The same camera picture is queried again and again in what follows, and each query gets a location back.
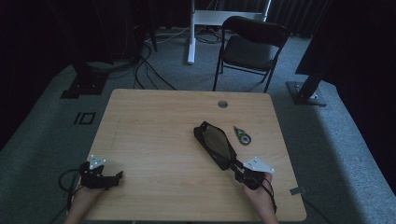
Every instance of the gray carpet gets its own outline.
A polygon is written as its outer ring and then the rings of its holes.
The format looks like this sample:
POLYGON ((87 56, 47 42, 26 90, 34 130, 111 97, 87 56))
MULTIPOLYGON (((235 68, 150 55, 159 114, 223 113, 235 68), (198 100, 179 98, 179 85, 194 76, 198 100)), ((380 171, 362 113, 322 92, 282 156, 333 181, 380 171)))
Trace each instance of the gray carpet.
MULTIPOLYGON (((164 41, 159 44, 159 52, 152 52, 148 61, 178 90, 211 91, 219 44, 197 42, 194 65, 186 63, 187 44, 186 38, 164 41)), ((294 72, 308 44, 309 40, 290 38, 279 57, 268 91, 297 181, 309 189, 304 197, 332 223, 395 223, 395 196, 335 87, 320 83, 318 90, 328 104, 326 107, 295 105, 290 97, 285 82, 306 79, 295 76, 294 72)), ((156 88, 149 76, 159 89, 170 90, 146 69, 141 66, 138 70, 138 78, 146 89, 156 88)), ((219 78, 218 91, 263 90, 263 85, 258 83, 261 77, 241 77, 239 73, 225 70, 225 75, 219 78)), ((52 80, 0 152, 2 224, 50 223, 66 203, 64 192, 58 187, 58 176, 78 167, 87 158, 111 92, 134 86, 141 89, 134 83, 132 71, 119 71, 110 75, 102 95, 60 99, 74 76, 75 71, 69 66, 52 80), (93 123, 76 123, 78 113, 95 113, 93 123)), ((306 204, 305 208, 307 219, 302 223, 327 223, 310 205, 306 204)), ((65 213, 61 213, 54 223, 62 223, 64 217, 65 213)))

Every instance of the black metal base plate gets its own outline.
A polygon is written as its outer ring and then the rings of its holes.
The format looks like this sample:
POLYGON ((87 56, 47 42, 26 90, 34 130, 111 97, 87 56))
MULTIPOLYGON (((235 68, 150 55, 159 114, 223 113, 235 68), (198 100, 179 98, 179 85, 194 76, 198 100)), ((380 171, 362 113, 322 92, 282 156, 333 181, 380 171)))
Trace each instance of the black metal base plate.
POLYGON ((61 99, 77 99, 80 95, 100 95, 106 85, 109 73, 95 74, 95 79, 92 81, 91 86, 81 87, 78 85, 78 76, 74 79, 69 90, 64 91, 61 99))
POLYGON ((309 99, 304 99, 298 96, 298 90, 303 86, 303 82, 293 82, 288 81, 286 85, 288 86, 290 95, 293 99, 293 102, 296 105, 319 105, 319 106, 326 106, 326 102, 323 100, 323 97, 319 90, 316 90, 314 93, 314 97, 311 96, 309 99))

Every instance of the wooden tabletop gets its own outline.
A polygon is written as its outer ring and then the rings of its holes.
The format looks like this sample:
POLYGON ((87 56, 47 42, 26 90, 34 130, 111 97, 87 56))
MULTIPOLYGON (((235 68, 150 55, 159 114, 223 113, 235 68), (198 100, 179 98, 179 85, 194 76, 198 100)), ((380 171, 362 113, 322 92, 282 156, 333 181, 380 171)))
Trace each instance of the wooden tabletop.
POLYGON ((221 171, 195 139, 193 128, 204 120, 226 132, 238 160, 257 156, 276 169, 280 221, 305 219, 301 196, 290 195, 297 182, 268 94, 142 90, 114 90, 110 97, 90 156, 106 159, 104 175, 124 176, 87 219, 259 220, 233 171, 221 171), (250 145, 238 142, 233 126, 251 136, 250 145))

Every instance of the chair backrest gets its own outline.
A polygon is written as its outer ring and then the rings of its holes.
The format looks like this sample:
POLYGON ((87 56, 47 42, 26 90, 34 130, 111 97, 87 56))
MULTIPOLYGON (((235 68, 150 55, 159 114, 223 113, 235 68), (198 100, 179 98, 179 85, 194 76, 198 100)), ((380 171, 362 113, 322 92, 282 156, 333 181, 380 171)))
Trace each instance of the chair backrest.
POLYGON ((240 16, 232 16, 222 24, 222 33, 230 30, 253 42, 269 44, 282 49, 289 38, 289 32, 279 24, 255 21, 240 16))

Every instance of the white desk frame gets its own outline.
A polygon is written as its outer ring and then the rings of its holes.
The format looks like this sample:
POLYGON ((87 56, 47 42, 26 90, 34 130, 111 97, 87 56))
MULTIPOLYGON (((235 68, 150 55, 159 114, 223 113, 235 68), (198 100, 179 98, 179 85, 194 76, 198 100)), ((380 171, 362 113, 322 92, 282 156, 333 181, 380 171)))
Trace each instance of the white desk frame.
POLYGON ((195 25, 222 25, 231 16, 242 16, 245 18, 266 21, 271 0, 267 0, 263 13, 258 12, 235 12, 235 11, 209 11, 195 10, 195 0, 191 0, 191 37, 189 48, 189 64, 195 61, 195 25))

